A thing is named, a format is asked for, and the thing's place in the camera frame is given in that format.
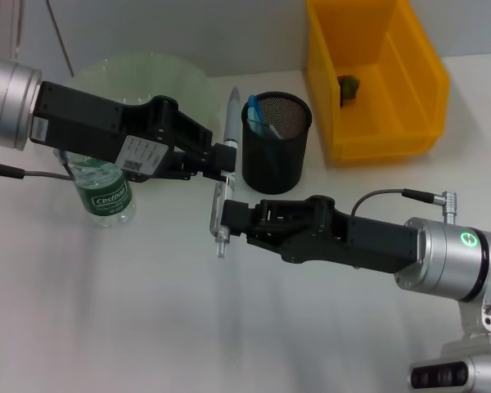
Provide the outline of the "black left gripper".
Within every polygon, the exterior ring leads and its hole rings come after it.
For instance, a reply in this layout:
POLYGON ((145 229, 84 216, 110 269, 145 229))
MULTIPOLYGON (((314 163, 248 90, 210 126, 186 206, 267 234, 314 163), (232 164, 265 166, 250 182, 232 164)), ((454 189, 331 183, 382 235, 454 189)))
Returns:
POLYGON ((189 180, 198 173, 220 181, 222 172, 234 172, 236 167, 236 148, 221 143, 212 146, 212 132, 178 110, 178 104, 167 97, 128 105, 43 82, 33 121, 40 122, 43 129, 32 131, 32 142, 110 162, 140 183, 149 178, 189 180), (155 165, 133 162, 124 167, 119 155, 132 137, 158 147, 163 157, 155 165), (174 148, 182 151, 173 152, 174 148), (188 152, 208 154, 196 158, 188 152))

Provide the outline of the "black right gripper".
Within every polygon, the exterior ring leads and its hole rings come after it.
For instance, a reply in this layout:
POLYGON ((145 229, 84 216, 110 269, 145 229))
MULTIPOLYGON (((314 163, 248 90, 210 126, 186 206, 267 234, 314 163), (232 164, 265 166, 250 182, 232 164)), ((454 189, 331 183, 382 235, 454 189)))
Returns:
POLYGON ((225 201, 221 224, 233 236, 244 233, 248 244, 281 254, 292 264, 328 261, 394 274, 418 259, 416 229, 347 215, 325 196, 262 200, 252 208, 225 201))

